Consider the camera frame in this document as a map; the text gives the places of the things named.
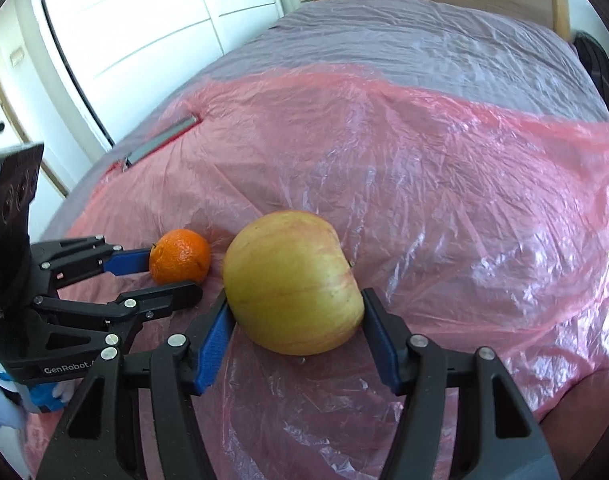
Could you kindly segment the left blue gloved hand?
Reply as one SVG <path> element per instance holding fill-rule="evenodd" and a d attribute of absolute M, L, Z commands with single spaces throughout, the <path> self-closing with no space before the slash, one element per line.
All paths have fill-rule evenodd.
<path fill-rule="evenodd" d="M 42 382 L 33 386 L 13 382 L 20 405 L 29 413 L 56 413 L 67 407 L 79 385 L 78 379 Z"/>

